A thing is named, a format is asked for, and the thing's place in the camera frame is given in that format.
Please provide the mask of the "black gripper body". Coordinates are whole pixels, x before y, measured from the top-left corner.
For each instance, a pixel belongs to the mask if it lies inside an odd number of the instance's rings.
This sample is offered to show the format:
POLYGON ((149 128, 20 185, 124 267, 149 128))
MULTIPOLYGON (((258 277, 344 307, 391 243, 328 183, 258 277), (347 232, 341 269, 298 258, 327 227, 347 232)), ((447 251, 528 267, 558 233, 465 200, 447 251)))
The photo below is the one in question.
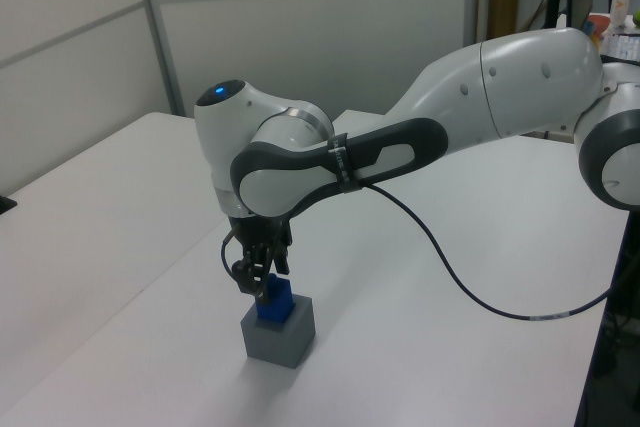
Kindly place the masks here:
POLYGON ((280 243, 285 247, 292 244, 289 220, 284 217, 230 217, 229 223, 231 228, 235 229, 234 237, 245 249, 273 242, 280 243))

